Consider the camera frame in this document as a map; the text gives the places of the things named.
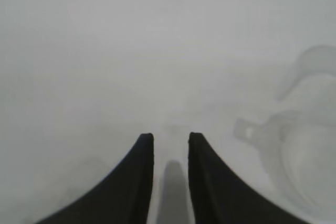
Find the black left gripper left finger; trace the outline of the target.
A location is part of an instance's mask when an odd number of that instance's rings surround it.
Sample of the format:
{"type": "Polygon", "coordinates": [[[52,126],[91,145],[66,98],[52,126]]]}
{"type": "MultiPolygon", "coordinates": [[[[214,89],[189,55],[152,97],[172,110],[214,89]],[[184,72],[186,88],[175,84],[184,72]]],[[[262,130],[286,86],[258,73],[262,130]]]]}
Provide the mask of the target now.
{"type": "Polygon", "coordinates": [[[98,185],[40,223],[146,223],[153,171],[154,137],[144,133],[98,185]]]}

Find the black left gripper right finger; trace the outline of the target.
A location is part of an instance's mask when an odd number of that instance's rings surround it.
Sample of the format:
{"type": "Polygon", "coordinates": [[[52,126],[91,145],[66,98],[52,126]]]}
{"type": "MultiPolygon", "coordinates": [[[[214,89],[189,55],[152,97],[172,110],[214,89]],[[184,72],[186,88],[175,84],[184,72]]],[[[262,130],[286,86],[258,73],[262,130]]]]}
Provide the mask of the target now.
{"type": "Polygon", "coordinates": [[[243,180],[198,132],[188,138],[188,186],[196,223],[318,223],[243,180]]]}

